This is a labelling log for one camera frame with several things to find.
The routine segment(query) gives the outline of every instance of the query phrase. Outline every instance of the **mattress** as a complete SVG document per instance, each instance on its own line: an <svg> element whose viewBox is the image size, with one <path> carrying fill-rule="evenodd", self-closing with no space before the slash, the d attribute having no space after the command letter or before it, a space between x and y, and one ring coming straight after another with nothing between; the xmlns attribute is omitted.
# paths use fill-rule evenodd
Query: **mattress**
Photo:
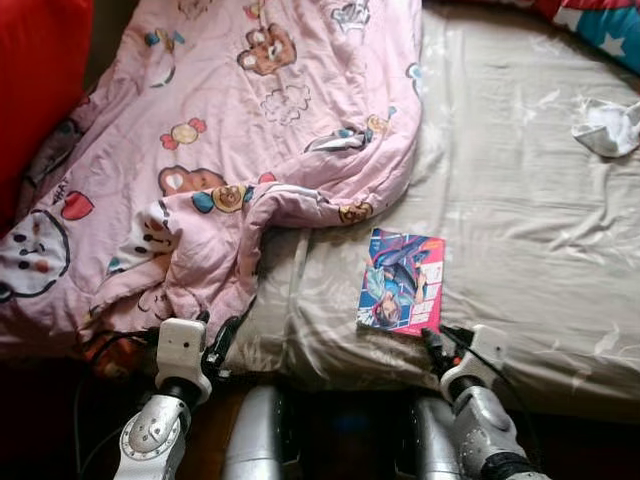
<svg viewBox="0 0 640 480"><path fill-rule="evenodd" d="M637 102L638 77L522 12L459 4L424 7L421 64L406 195L349 228L270 232L228 365L434 388L419 339L355 327L381 227L446 239L442 322L507 332L533 410L640 421L640 152L605 160L571 136L587 99Z"/></svg>

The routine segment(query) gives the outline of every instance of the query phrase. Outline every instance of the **book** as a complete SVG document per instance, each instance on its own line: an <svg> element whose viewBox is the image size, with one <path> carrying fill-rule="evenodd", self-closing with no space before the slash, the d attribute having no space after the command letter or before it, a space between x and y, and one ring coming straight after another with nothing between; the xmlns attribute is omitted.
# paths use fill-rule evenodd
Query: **book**
<svg viewBox="0 0 640 480"><path fill-rule="evenodd" d="M439 333L445 242L373 230L357 325L420 336Z"/></svg>

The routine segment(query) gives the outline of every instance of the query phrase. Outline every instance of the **pink blanket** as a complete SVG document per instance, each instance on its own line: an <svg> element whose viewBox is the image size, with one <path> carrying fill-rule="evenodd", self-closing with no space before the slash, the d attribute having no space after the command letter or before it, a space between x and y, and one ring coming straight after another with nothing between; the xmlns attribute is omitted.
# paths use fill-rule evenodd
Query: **pink blanket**
<svg viewBox="0 0 640 480"><path fill-rule="evenodd" d="M0 243L0 355L202 309L211 340L255 295L266 228L391 205L420 38L417 0L142 0L71 116L82 138L62 166L34 165L29 213Z"/></svg>

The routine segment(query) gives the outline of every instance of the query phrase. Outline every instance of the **wrinkled sheet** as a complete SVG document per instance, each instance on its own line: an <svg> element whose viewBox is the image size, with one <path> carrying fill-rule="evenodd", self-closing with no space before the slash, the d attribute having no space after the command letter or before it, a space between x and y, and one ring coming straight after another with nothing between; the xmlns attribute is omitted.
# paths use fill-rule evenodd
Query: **wrinkled sheet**
<svg viewBox="0 0 640 480"><path fill-rule="evenodd" d="M0 242L0 356L203 309L212 340L255 295L265 229L393 204L413 167L420 38L417 0L141 1Z"/></svg>
<svg viewBox="0 0 640 480"><path fill-rule="evenodd" d="M637 102L638 78L517 11L427 5L423 31L407 194L353 228L269 236L230 366L313 389L433 387L419 341L355 328L380 227L446 240L443 323L507 332L532 408L640 421L640 152L603 160L571 135L589 97Z"/></svg>

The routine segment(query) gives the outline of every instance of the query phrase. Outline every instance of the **anime book cover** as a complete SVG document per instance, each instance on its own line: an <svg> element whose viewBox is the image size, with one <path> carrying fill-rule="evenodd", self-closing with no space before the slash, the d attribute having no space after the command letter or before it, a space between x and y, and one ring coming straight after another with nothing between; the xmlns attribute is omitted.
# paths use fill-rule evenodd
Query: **anime book cover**
<svg viewBox="0 0 640 480"><path fill-rule="evenodd" d="M444 240L376 228L360 291L357 324L397 333L438 332Z"/></svg>

